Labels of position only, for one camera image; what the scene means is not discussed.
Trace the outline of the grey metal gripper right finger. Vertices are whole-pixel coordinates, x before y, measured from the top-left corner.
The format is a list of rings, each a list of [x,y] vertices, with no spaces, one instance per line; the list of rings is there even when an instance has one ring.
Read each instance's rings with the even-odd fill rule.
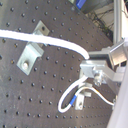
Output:
[[[124,40],[121,40],[120,42],[114,44],[110,48],[110,60],[113,66],[118,65],[119,63],[122,63],[127,59],[128,59],[128,56],[126,54]]]

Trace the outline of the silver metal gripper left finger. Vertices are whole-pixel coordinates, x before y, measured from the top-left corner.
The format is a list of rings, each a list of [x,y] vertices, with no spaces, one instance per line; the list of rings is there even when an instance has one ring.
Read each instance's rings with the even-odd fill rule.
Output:
[[[123,73],[113,66],[110,60],[110,50],[93,51],[89,59],[83,60],[80,68],[88,78],[93,78],[95,84],[116,82],[121,83]]]

